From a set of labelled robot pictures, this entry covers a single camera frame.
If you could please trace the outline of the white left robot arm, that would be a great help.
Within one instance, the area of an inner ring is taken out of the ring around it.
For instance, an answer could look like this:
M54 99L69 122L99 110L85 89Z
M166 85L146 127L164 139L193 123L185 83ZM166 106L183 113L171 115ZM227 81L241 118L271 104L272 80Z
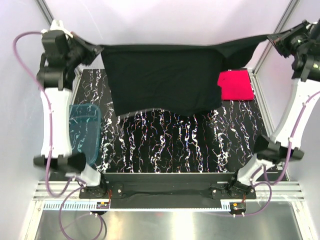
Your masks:
M68 36L62 30L42 34L44 53L36 79L44 113L44 137L39 156L33 164L46 172L55 171L76 178L90 187L97 198L108 193L101 174L86 161L84 153L73 153L69 132L70 105L75 69L90 65L103 51L100 45L86 42L77 35Z

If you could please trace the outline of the black t shirt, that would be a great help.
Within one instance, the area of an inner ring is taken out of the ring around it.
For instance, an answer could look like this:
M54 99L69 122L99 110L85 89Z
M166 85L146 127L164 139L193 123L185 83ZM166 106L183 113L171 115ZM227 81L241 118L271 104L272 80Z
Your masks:
M101 59L117 116L162 109L182 116L222 106L221 72L245 67L271 34L213 45L102 45Z

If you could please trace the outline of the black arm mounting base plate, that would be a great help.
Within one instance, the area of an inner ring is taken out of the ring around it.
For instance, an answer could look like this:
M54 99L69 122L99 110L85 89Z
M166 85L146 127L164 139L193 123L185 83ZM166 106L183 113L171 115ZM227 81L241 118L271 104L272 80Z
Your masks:
M124 199L147 196L203 196L213 199L254 200L255 190L236 182L234 173L106 173L104 185L86 187L81 199Z

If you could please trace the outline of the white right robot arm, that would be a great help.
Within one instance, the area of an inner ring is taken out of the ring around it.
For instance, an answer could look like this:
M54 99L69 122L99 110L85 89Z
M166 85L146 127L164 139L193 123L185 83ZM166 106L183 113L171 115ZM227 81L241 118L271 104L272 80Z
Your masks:
M259 136L250 161L227 185L228 195L239 198L245 186L251 186L261 175L284 161L301 160L302 136L310 115L320 99L320 23L304 20L299 25L267 37L276 51L287 58L293 56L291 95L275 131Z

